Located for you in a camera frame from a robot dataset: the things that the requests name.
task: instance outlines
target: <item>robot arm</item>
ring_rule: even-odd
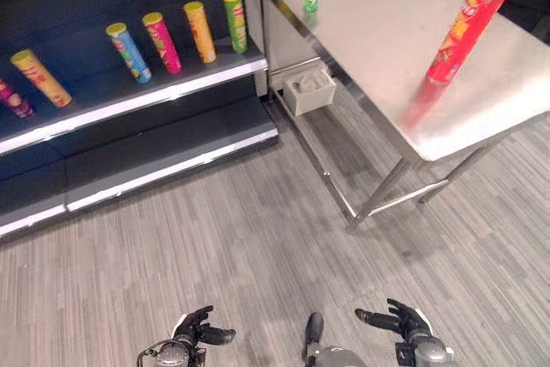
[[[455,354],[435,337],[430,323],[420,310],[388,299],[391,315],[356,309],[357,318],[373,327],[399,334],[404,342],[395,343],[398,364],[410,367],[452,367]]]

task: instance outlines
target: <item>table leg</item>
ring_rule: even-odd
[[[453,180],[458,178],[460,175],[462,175],[464,172],[468,170],[469,167],[474,165],[479,159],[483,157],[487,152],[489,152],[496,144],[497,142],[493,142],[491,144],[486,144],[474,152],[472,152],[470,155],[467,156],[467,158],[458,164],[458,166],[450,171],[450,173],[444,178],[446,180],[446,184],[442,185],[438,188],[435,188],[431,191],[429,191],[424,197],[419,199],[419,203],[425,204],[430,199],[435,197],[438,193],[440,193],[448,184],[450,184]]]
[[[369,214],[380,204],[384,196],[388,192],[388,189],[391,188],[397,180],[403,176],[403,174],[408,171],[411,167],[411,163],[404,158],[401,158],[399,162],[394,166],[390,171],[388,176],[384,179],[382,184],[374,191],[370,198],[363,204],[359,213],[355,217],[355,224],[360,224]]]

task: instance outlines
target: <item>black glove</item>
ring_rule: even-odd
[[[201,324],[208,318],[208,313],[214,309],[214,306],[209,305],[202,309],[198,309],[194,313],[188,314],[181,324],[174,330],[174,338],[179,335],[185,335],[195,345],[199,341],[212,344],[214,346],[222,346],[230,343],[235,337],[235,330],[221,329],[211,327],[210,323]]]
[[[420,317],[415,309],[407,307],[405,304],[388,298],[389,312],[395,315],[380,313],[371,313],[364,309],[356,309],[357,318],[367,324],[390,330],[399,334],[404,340],[407,340],[412,332],[422,333],[431,336],[430,326]]]

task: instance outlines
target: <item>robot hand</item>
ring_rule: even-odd
[[[434,337],[425,315],[418,309],[388,299],[392,315],[371,313],[356,309],[357,318],[373,327],[399,334],[404,343],[395,343],[395,354],[399,365],[412,367],[456,366],[455,354],[451,348]]]
[[[194,313],[184,314],[174,327],[172,338],[187,337],[192,343],[202,342],[213,346],[230,343],[235,337],[235,330],[211,327],[210,323],[202,324],[214,307],[209,305]]]
[[[357,318],[372,327],[390,330],[399,334],[405,341],[413,335],[422,334],[432,336],[430,325],[416,309],[407,307],[405,304],[388,298],[390,307],[388,311],[394,315],[371,313],[364,309],[356,309]]]

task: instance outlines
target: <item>shelf edge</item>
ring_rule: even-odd
[[[97,193],[94,193],[85,198],[79,199],[77,201],[73,201],[67,204],[67,210],[69,212],[73,212],[73,211],[77,211],[82,208],[85,208],[87,206],[97,204],[107,199],[116,198],[122,195],[123,193],[127,193],[131,190],[145,186],[156,180],[168,178],[171,175],[178,174],[185,170],[195,168],[200,165],[205,165],[223,156],[234,153],[238,150],[245,149],[255,144],[260,144],[270,138],[275,138],[277,135],[278,135],[277,128],[273,127],[273,129],[271,129],[270,131],[262,132],[258,135],[254,135],[253,137],[243,139],[242,141],[239,141],[236,144],[223,146],[222,148],[219,148],[217,150],[213,150],[211,152],[207,152],[202,155],[195,156],[194,158],[187,159],[183,162],[176,163],[175,165],[171,165],[169,167],[159,169],[155,172],[151,172],[149,174],[140,176],[136,179],[129,180],[127,182],[119,184],[117,186],[101,190]]]
[[[238,77],[253,74],[267,69],[267,60],[260,58],[252,62],[241,64],[234,68],[221,70],[211,75],[202,76],[190,81],[178,83],[148,94],[136,96],[125,101],[119,101],[105,107],[90,110],[86,113],[63,119],[50,125],[35,128],[12,138],[0,142],[0,156],[14,150],[20,150],[32,144],[49,141],[52,138],[74,131],[87,125],[112,118],[123,113],[129,113],[141,108],[149,107],[165,101],[174,101],[182,96],[190,95],[201,89],[225,83]]]
[[[18,229],[22,229],[25,227],[31,227],[35,223],[38,223],[40,221],[45,221],[49,218],[55,217],[57,215],[61,215],[67,212],[67,209],[65,208],[65,205],[56,205],[52,208],[49,208],[47,210],[43,210],[41,212],[37,212],[33,215],[29,215],[27,217],[24,217],[22,219],[19,219],[17,221],[14,221],[12,223],[7,223],[3,226],[0,226],[0,237],[7,235],[10,232],[13,232]]]

